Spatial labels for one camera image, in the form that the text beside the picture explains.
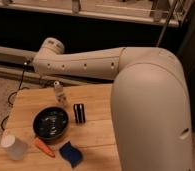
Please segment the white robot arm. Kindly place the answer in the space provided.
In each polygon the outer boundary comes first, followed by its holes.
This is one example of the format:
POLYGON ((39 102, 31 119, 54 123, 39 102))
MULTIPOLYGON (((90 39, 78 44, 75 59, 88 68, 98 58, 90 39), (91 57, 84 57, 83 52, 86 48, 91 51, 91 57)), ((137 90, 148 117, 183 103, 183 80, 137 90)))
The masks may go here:
POLYGON ((47 38, 33 60, 41 75, 111 80, 110 107, 122 171, 192 171, 190 98, 178 58, 159 47, 66 54, 47 38))

